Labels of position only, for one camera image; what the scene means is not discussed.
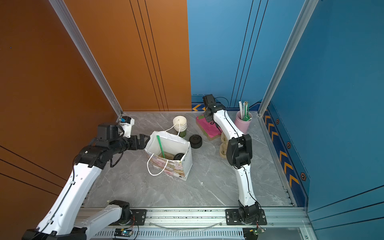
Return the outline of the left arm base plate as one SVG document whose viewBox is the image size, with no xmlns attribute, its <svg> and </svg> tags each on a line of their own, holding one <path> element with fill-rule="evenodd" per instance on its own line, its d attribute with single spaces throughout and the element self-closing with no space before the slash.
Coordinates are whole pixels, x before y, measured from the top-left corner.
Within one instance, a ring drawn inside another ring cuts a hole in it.
<svg viewBox="0 0 384 240">
<path fill-rule="evenodd" d="M 145 224 L 147 217 L 147 210 L 146 209 L 133 209 L 130 210 L 130 215 L 126 220 L 118 220 L 110 226 L 143 226 Z"/>
</svg>

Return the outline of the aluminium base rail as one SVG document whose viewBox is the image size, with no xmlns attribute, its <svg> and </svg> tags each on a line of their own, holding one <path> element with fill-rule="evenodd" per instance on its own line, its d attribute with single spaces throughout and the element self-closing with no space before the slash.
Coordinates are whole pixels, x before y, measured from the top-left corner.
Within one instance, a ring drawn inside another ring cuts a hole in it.
<svg viewBox="0 0 384 240">
<path fill-rule="evenodd" d="M 143 226 L 107 226 L 94 240 L 244 240 L 243 228 L 264 228 L 258 240 L 315 240 L 317 236 L 303 208 L 262 207 L 266 226 L 226 224 L 226 209 L 235 207 L 132 208 L 146 209 Z M 115 229 L 132 229 L 133 235 L 114 239 Z"/>
</svg>

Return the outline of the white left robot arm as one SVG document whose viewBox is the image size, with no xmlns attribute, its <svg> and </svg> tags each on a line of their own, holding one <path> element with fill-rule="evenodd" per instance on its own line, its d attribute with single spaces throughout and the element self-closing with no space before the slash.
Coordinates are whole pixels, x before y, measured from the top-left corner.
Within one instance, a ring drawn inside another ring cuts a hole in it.
<svg viewBox="0 0 384 240">
<path fill-rule="evenodd" d="M 74 158 L 72 172 L 57 200 L 35 229 L 26 230 L 24 240 L 89 240 L 112 223 L 133 221 L 130 204 L 112 201 L 83 224 L 75 224 L 78 212 L 96 178 L 106 165 L 117 165 L 116 154 L 145 149 L 150 136 L 131 135 L 132 124 L 104 123 L 98 135 Z"/>
</svg>

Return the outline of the small circuit board right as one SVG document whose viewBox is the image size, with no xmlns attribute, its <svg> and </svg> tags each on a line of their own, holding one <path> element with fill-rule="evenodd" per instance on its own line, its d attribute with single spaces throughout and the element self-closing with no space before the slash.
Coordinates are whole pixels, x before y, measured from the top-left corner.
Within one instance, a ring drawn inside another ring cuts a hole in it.
<svg viewBox="0 0 384 240">
<path fill-rule="evenodd" d="M 260 234 L 265 232 L 264 228 L 243 228 L 243 236 L 245 240 L 257 240 Z"/>
</svg>

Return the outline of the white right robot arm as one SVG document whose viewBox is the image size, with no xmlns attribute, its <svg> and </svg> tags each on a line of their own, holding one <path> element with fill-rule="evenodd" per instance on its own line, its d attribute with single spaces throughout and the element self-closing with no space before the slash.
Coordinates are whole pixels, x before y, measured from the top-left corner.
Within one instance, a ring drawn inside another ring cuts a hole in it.
<svg viewBox="0 0 384 240">
<path fill-rule="evenodd" d="M 228 140 L 226 157 L 235 169 L 239 187 L 239 216 L 240 220 L 250 225 L 257 220 L 261 206 L 254 194 L 251 180 L 251 159 L 253 157 L 252 138 L 243 133 L 229 117 L 226 107 L 216 102 L 213 95 L 203 97 L 205 105 L 204 117 L 210 123 L 214 122 L 225 134 Z"/>
</svg>

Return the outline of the beige pulp cup carrier stack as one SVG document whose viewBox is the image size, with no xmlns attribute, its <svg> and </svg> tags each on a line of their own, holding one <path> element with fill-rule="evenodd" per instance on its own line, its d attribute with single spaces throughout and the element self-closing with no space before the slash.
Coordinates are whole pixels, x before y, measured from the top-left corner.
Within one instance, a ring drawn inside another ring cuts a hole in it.
<svg viewBox="0 0 384 240">
<path fill-rule="evenodd" d="M 224 133 L 221 133 L 221 145 L 220 145 L 220 150 L 219 154 L 221 158 L 226 159 L 227 158 L 227 149 L 228 149 L 228 139 Z"/>
</svg>

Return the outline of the pink metal bucket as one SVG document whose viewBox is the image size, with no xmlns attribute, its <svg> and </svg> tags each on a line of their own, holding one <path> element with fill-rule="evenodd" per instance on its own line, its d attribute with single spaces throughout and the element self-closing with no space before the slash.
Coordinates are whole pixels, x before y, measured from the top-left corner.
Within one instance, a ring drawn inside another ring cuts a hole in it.
<svg viewBox="0 0 384 240">
<path fill-rule="evenodd" d="M 237 112 L 235 125 L 241 132 L 243 132 L 244 134 L 247 134 L 251 122 L 252 122 L 251 113 L 248 113 L 248 118 L 246 121 L 244 121 L 243 119 L 241 119 L 241 112 L 240 111 Z"/>
</svg>

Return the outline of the patterned paper gift bag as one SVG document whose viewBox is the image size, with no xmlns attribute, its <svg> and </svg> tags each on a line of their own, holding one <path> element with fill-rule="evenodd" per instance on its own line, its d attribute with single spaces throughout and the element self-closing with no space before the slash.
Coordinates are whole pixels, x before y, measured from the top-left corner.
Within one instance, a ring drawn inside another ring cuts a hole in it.
<svg viewBox="0 0 384 240">
<path fill-rule="evenodd" d="M 145 147 L 147 170 L 151 176 L 166 174 L 187 180 L 193 165 L 192 145 L 184 139 L 187 126 L 187 119 L 177 116 L 170 129 L 152 132 Z"/>
</svg>

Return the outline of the stack of paper cups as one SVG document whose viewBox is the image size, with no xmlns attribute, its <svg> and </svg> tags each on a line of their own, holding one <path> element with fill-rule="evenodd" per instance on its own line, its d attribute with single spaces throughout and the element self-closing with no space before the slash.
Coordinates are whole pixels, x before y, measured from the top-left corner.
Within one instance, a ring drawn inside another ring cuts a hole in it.
<svg viewBox="0 0 384 240">
<path fill-rule="evenodd" d="M 187 119 L 184 116 L 177 116 L 173 119 L 173 124 L 178 136 L 184 138 L 187 135 Z"/>
</svg>

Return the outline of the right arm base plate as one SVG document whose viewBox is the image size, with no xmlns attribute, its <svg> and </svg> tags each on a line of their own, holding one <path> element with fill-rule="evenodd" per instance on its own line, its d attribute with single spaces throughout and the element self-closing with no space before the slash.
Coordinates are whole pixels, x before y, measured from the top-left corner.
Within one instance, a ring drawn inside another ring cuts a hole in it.
<svg viewBox="0 0 384 240">
<path fill-rule="evenodd" d="M 246 214 L 240 209 L 226 209 L 226 224 L 229 226 L 252 225 L 266 226 L 268 224 L 267 217 L 263 209 L 253 214 Z"/>
</svg>

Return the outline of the green circuit board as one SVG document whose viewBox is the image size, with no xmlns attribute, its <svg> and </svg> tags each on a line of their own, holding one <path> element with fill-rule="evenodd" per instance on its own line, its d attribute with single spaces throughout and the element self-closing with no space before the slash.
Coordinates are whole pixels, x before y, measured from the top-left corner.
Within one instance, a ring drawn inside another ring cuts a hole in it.
<svg viewBox="0 0 384 240">
<path fill-rule="evenodd" d="M 115 229 L 114 239 L 116 239 L 117 237 L 128 237 L 128 238 L 130 238 L 132 235 L 133 235 L 133 230 L 132 229 L 128 229 L 128 228 L 122 229 L 122 228 L 119 228 L 119 229 Z"/>
</svg>

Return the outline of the stack of black lids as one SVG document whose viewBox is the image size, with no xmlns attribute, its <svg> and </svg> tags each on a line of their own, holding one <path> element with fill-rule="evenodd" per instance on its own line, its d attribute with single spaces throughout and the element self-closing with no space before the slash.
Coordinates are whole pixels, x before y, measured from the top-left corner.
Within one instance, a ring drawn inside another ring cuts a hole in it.
<svg viewBox="0 0 384 240">
<path fill-rule="evenodd" d="M 191 144 L 191 147 L 193 149 L 198 149 L 202 146 L 203 144 L 203 139 L 200 135 L 192 135 L 189 138 L 189 142 Z"/>
</svg>

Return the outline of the green straw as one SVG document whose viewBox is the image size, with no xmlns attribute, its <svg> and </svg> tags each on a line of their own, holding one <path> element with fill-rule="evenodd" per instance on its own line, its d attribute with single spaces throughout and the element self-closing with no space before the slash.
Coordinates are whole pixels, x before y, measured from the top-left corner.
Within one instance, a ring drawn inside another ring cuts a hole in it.
<svg viewBox="0 0 384 240">
<path fill-rule="evenodd" d="M 161 138 L 159 135 L 157 135 L 157 140 L 158 140 L 158 143 L 159 143 L 159 147 L 160 147 L 160 150 L 161 150 L 161 153 L 162 153 L 162 157 L 165 159 L 165 152 L 164 152 L 164 149 L 163 149 L 163 146 L 162 146 L 162 142 L 161 142 Z"/>
</svg>

